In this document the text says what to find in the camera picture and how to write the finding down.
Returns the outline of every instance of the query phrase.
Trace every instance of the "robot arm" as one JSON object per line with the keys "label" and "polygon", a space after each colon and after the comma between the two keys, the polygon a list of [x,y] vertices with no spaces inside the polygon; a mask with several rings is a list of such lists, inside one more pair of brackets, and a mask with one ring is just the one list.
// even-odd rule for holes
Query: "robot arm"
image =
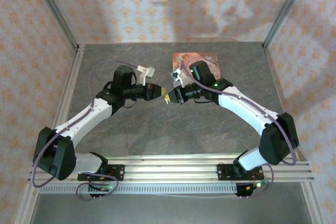
{"label": "robot arm", "polygon": [[[293,118],[288,113],[279,115],[270,111],[242,94],[232,83],[224,78],[216,80],[204,61],[198,61],[190,65],[190,70],[193,79],[198,84],[182,84],[176,87],[165,96],[166,102],[183,104],[189,99],[204,97],[234,112],[250,124],[261,136],[259,146],[241,154],[235,160],[234,169],[237,174],[247,173],[267,163],[277,165],[290,153],[289,146],[276,124],[279,124],[284,129],[293,149],[299,145]],[[181,77],[181,74],[184,73],[181,71],[174,72],[172,77],[175,80],[184,80],[185,78]]]}
{"label": "robot arm", "polygon": [[[146,74],[148,72],[146,68],[139,71]],[[113,81],[105,85],[90,105],[55,129],[42,129],[38,136],[33,163],[37,162],[39,168],[59,180],[67,178],[71,173],[106,174],[107,160],[104,157],[96,153],[76,153],[75,148],[96,125],[123,107],[126,99],[150,101],[165,93],[165,88],[161,86],[144,83],[144,76],[141,84],[132,84],[133,76],[135,73],[131,67],[119,66],[114,72]],[[40,152],[43,149],[45,151],[41,156]]]}

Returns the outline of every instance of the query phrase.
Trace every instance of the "black mounting bracket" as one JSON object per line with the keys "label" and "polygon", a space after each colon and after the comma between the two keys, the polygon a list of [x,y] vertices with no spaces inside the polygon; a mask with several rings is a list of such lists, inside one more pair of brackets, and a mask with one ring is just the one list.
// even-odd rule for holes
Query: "black mounting bracket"
{"label": "black mounting bracket", "polygon": [[217,165],[217,176],[218,180],[263,180],[263,168],[258,166],[244,174],[237,174],[234,172],[233,164],[223,164],[220,163]]}
{"label": "black mounting bracket", "polygon": [[[110,175],[113,176],[117,179],[117,181],[123,181],[124,180],[124,176],[125,176],[125,165],[107,165],[107,169],[106,169],[107,173],[105,175]],[[88,174],[78,174],[77,177],[78,181],[114,181],[111,178],[105,178],[105,177],[98,177],[98,176],[91,176]]]}
{"label": "black mounting bracket", "polygon": [[[56,130],[45,127],[38,134],[33,163],[43,147],[56,135]],[[69,136],[58,136],[43,153],[38,167],[55,176],[58,180],[66,179],[76,166],[73,142]]]}

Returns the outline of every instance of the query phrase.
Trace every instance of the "enclosure wall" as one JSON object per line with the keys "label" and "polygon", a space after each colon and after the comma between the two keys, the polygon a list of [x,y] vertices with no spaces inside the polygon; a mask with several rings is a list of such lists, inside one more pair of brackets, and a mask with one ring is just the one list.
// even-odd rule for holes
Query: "enclosure wall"
{"label": "enclosure wall", "polygon": [[53,122],[74,51],[44,0],[0,4],[0,223],[14,223],[36,137]]}
{"label": "enclosure wall", "polygon": [[336,220],[336,0],[297,0],[270,47],[285,111]]}
{"label": "enclosure wall", "polygon": [[263,41],[284,0],[55,0],[79,44]]}

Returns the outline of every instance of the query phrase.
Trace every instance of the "small white object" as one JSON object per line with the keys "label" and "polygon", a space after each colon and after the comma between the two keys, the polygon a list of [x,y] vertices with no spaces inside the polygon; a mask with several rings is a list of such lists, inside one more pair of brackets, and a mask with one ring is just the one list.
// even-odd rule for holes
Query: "small white object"
{"label": "small white object", "polygon": [[171,76],[173,77],[174,81],[180,82],[182,88],[193,82],[180,68],[172,72]]}
{"label": "small white object", "polygon": [[228,87],[225,90],[223,90],[228,93],[233,93],[238,96],[240,96],[240,99],[231,97],[229,95],[221,94],[218,97],[219,105],[227,108],[228,110],[231,110],[233,113],[235,113],[237,116],[239,116],[241,119],[243,119],[245,122],[247,122],[249,125],[251,125],[261,136],[263,133],[263,130],[265,128],[265,124],[271,124],[272,121],[266,117],[264,117],[264,114],[262,114],[260,111],[253,108],[250,104],[242,101],[242,97],[253,102],[255,105],[263,109],[263,111],[273,117],[274,119],[277,118],[277,114],[274,111],[270,111],[268,109],[265,109],[264,107],[260,106],[258,103],[254,102],[247,96],[243,95],[236,87]]}
{"label": "small white object", "polygon": [[146,85],[146,78],[152,78],[154,75],[155,69],[152,67],[144,68],[143,66],[138,66],[137,71],[141,72],[139,77],[139,83],[141,83],[143,86]]}
{"label": "small white object", "polygon": [[255,167],[265,165],[267,163],[260,154],[259,146],[245,153],[238,161],[245,170],[252,170]]}

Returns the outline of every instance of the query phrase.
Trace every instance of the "patterned wallpaper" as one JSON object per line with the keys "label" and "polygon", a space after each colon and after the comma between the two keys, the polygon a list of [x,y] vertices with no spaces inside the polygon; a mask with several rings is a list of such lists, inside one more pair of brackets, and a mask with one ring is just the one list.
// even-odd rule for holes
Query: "patterned wallpaper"
{"label": "patterned wallpaper", "polygon": [[0,0],[0,223],[14,223],[36,137],[51,126],[74,52],[44,0]]}
{"label": "patterned wallpaper", "polygon": [[281,101],[294,115],[330,223],[336,220],[336,0],[297,0],[270,47]]}
{"label": "patterned wallpaper", "polygon": [[55,0],[79,44],[263,41],[284,0]]}

